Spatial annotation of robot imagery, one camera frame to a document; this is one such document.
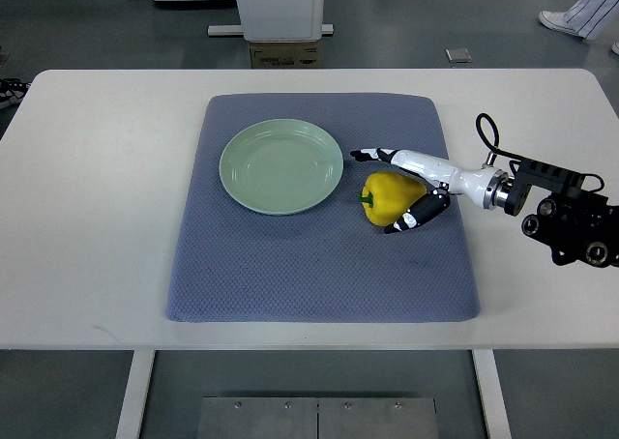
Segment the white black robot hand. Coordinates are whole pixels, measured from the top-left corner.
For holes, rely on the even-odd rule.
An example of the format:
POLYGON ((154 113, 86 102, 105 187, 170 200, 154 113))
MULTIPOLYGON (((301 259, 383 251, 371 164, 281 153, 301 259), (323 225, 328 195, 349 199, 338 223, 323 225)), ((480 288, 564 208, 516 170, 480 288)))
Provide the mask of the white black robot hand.
POLYGON ((369 148, 350 153, 355 161, 382 161, 396 173, 422 182, 427 193, 412 204, 394 223, 381 227, 386 234, 420 227, 445 212, 456 195, 468 197, 476 206, 491 210, 499 204, 501 191, 509 182, 506 172, 485 164, 464 170, 449 161, 410 150, 369 148))

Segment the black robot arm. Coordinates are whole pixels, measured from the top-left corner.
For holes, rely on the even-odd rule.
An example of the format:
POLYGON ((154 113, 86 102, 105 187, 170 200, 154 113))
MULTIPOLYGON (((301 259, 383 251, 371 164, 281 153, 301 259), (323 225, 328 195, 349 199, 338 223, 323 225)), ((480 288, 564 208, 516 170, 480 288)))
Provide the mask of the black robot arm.
POLYGON ((534 214, 526 216, 522 233, 550 248, 552 262, 558 266, 581 261, 605 268, 618 265, 618 208, 601 195, 604 180, 598 174, 579 173, 550 163, 535 161, 499 148, 499 130, 492 118, 481 113, 476 130, 489 149, 485 168, 495 159, 509 159, 511 171, 498 171, 485 189, 484 207, 499 207, 510 216, 522 210, 533 187, 548 191, 534 214), (582 187, 588 177, 600 185, 582 187))

